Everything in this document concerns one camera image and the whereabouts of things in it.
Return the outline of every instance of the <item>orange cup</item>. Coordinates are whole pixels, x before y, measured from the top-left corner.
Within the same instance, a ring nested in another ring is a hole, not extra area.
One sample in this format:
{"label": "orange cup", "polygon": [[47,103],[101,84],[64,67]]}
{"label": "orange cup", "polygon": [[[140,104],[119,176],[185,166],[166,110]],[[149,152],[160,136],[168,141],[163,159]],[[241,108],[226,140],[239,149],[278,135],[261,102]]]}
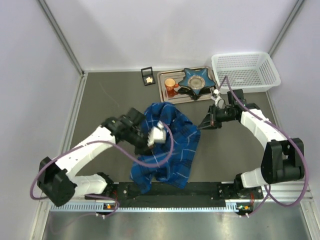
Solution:
{"label": "orange cup", "polygon": [[173,78],[167,78],[164,81],[164,86],[168,93],[174,91],[175,88],[179,87],[179,85],[176,83],[176,81]]}

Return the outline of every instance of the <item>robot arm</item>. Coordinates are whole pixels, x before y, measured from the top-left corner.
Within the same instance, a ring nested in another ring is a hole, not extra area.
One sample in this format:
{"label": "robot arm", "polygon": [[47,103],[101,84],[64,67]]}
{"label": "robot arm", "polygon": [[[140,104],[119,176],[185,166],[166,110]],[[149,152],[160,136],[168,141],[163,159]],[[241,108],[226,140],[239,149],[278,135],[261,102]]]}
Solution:
{"label": "robot arm", "polygon": [[[145,116],[134,108],[119,118],[107,118],[70,153],[50,165],[38,179],[38,187],[57,207],[66,204],[72,197],[104,193],[107,186],[113,184],[106,174],[102,172],[91,176],[76,176],[76,174],[96,156],[120,141],[134,145],[136,155],[151,155],[154,143],[166,142],[166,132],[161,122],[150,132],[141,132],[139,125],[143,120]],[[88,144],[95,141],[108,141],[112,144],[100,142]],[[43,159],[39,171],[50,161],[49,157]]]}
{"label": "robot arm", "polygon": [[[248,111],[244,111],[231,92],[228,92],[230,105],[225,107],[224,100],[219,96],[219,91],[214,90],[211,97],[214,104],[209,107],[207,115],[198,128],[204,130],[219,129],[222,127],[222,122],[238,120],[252,132],[263,146],[264,155],[261,167],[238,174],[234,180],[236,190],[240,192],[244,189],[267,184],[302,179],[305,175],[302,160],[287,138],[266,123],[269,120],[255,103],[246,102],[242,89],[234,90],[234,93],[251,112],[258,115],[262,120],[257,119]],[[303,142],[299,138],[293,138],[292,140],[303,153]]]}

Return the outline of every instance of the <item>blue plaid towel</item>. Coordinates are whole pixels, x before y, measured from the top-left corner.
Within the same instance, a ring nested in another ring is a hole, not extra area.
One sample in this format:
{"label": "blue plaid towel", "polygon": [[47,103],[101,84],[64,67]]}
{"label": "blue plaid towel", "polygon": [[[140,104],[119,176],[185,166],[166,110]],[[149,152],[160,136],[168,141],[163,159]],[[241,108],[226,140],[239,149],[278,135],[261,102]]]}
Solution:
{"label": "blue plaid towel", "polygon": [[[141,124],[141,130],[147,133],[159,121],[167,124],[174,138],[173,154],[168,162],[159,167],[145,167],[133,163],[130,178],[139,186],[143,194],[151,189],[153,177],[159,182],[167,183],[183,189],[190,175],[200,131],[197,126],[169,102],[153,103],[144,112],[146,121]],[[152,155],[141,155],[140,161],[154,164],[163,160],[170,150],[170,136],[167,133],[165,144],[156,144]]]}

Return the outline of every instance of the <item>purple cable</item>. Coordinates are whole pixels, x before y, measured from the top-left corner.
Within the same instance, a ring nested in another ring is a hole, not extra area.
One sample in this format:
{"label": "purple cable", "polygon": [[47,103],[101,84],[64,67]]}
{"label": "purple cable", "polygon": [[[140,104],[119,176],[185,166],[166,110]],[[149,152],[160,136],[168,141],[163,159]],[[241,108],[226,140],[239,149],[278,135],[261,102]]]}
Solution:
{"label": "purple cable", "polygon": [[[110,142],[110,141],[102,141],[102,140],[97,140],[97,141],[91,141],[91,142],[88,142],[87,145],[91,145],[91,144],[98,144],[98,143],[102,143],[102,144],[110,144],[112,145],[113,147],[115,147],[116,149],[120,150],[123,154],[125,154],[128,158],[130,158],[132,161],[134,161],[135,163],[139,164],[139,165],[142,165],[144,167],[147,167],[147,168],[156,168],[156,167],[160,167],[162,166],[163,164],[165,164],[169,158],[171,157],[173,151],[174,151],[174,136],[172,135],[172,132],[170,130],[170,128],[165,124],[165,123],[162,123],[163,126],[168,130],[168,133],[169,133],[169,136],[170,136],[170,150],[169,150],[169,153],[168,155],[162,159],[160,162],[157,162],[157,163],[145,163],[143,161],[139,161],[138,159],[136,159],[134,156],[130,155],[126,150],[124,150],[122,147],[114,144],[113,142]],[[41,170],[38,172],[38,174],[35,176],[32,184],[31,184],[31,187],[30,187],[30,198],[33,199],[33,200],[43,200],[43,199],[47,199],[48,197],[36,197],[34,196],[34,188],[35,188],[35,185],[38,181],[38,178],[41,176],[41,174],[50,166],[52,165],[53,163],[55,163],[56,161],[58,161],[59,159],[61,159],[62,157],[70,154],[70,153],[73,153],[74,151],[77,151],[81,148],[83,148],[84,146],[81,145],[81,146],[77,146],[75,148],[72,148],[70,149],[69,151],[66,151],[65,153],[61,154],[60,156],[57,156],[56,158],[54,158],[52,161],[48,162],[43,168],[41,168]]]}
{"label": "purple cable", "polygon": [[[263,121],[263,119],[261,117],[259,117],[258,115],[254,114],[252,111],[250,111],[240,100],[239,98],[236,96],[236,94],[234,93],[234,91],[231,88],[228,76],[225,76],[223,81],[221,82],[220,86],[218,87],[218,90],[220,90],[221,86],[224,84],[224,82],[226,81],[228,88],[231,92],[231,94],[233,95],[234,99],[238,102],[238,104],[244,109],[246,110],[248,113],[250,113],[252,116],[254,116],[255,118],[257,118],[260,121]],[[298,153],[299,157],[302,160],[303,163],[303,167],[304,167],[304,183],[303,183],[303,188],[302,191],[299,195],[299,197],[292,203],[290,204],[284,204],[282,202],[279,202],[270,192],[271,186],[269,185],[269,189],[267,188],[267,186],[265,185],[264,188],[267,192],[267,195],[264,197],[263,201],[261,202],[261,204],[258,206],[257,209],[259,209],[261,207],[261,205],[267,200],[268,197],[270,197],[273,201],[275,201],[277,204],[283,206],[283,207],[294,207],[297,204],[300,203],[300,201],[304,198],[304,195],[306,194],[307,188],[308,188],[308,182],[309,182],[309,170],[308,170],[308,166],[307,166],[307,161],[305,159],[305,156],[303,155],[303,153],[301,152],[301,150],[299,149],[299,147],[294,143],[294,141],[292,141],[292,139],[289,137],[289,135],[283,131],[281,128],[279,128],[278,126],[274,125],[273,123],[269,122],[269,121],[265,121],[266,124],[270,125],[271,127],[273,127],[274,129],[278,130],[280,133],[282,133],[287,140],[289,141],[289,143],[294,147],[294,149],[296,150],[296,152]]]}
{"label": "purple cable", "polygon": [[[114,144],[113,142],[110,142],[110,141],[91,141],[91,142],[88,142],[87,145],[91,145],[91,144],[97,144],[97,143],[103,143],[103,144],[110,144],[112,145],[113,147],[117,148],[118,150],[120,150],[123,154],[125,154],[127,157],[129,157],[131,160],[133,160],[135,163],[139,164],[139,165],[142,165],[144,167],[147,167],[147,168],[156,168],[156,167],[160,167],[161,165],[165,164],[169,158],[171,157],[171,155],[173,154],[173,151],[174,151],[174,136],[170,130],[170,128],[165,124],[165,123],[162,123],[163,126],[168,130],[168,133],[169,133],[169,136],[170,136],[170,150],[169,150],[169,153],[167,154],[167,156],[161,160],[160,162],[157,162],[157,163],[145,163],[145,162],[142,162],[142,161],[139,161],[138,159],[136,159],[134,156],[130,155],[126,150],[124,150],[122,147]],[[31,184],[31,187],[30,187],[30,198],[33,199],[33,200],[43,200],[43,199],[47,199],[48,197],[36,197],[34,196],[34,188],[35,188],[35,185],[38,181],[38,178],[41,176],[41,174],[50,166],[52,165],[53,163],[55,163],[56,161],[58,161],[59,159],[61,159],[62,157],[70,154],[70,153],[73,153],[74,151],[77,151],[81,148],[83,148],[84,146],[81,145],[81,146],[77,146],[77,147],[74,147],[72,149],[70,149],[69,151],[66,151],[65,153],[61,154],[60,156],[57,156],[56,158],[54,158],[52,161],[48,162],[43,168],[41,168],[41,170],[38,172],[38,174],[35,176],[34,180],[32,181],[32,184]],[[112,200],[114,202],[116,202],[116,206],[114,208],[114,210],[109,213],[108,215],[106,215],[107,217],[110,217],[112,216],[113,214],[116,213],[116,211],[118,210],[119,206],[120,206],[120,203],[116,200],[116,199],[113,199],[111,197],[107,197],[107,196],[100,196],[100,195],[95,195],[95,194],[87,194],[86,195],[87,197],[91,197],[91,198],[97,198],[97,199],[104,199],[104,200]],[[62,229],[60,229],[59,231],[54,231],[53,230],[53,226],[52,226],[52,219],[49,220],[49,226],[50,226],[50,230],[52,232],[53,235],[58,235],[60,234],[62,231],[64,231],[67,227],[69,227],[71,224],[73,224],[74,222],[76,222],[77,220],[83,218],[83,217],[86,217],[86,216],[91,216],[91,215],[95,215],[95,213],[85,213],[79,217],[77,217],[76,219],[72,220],[71,222],[69,222],[68,224],[66,224]]]}

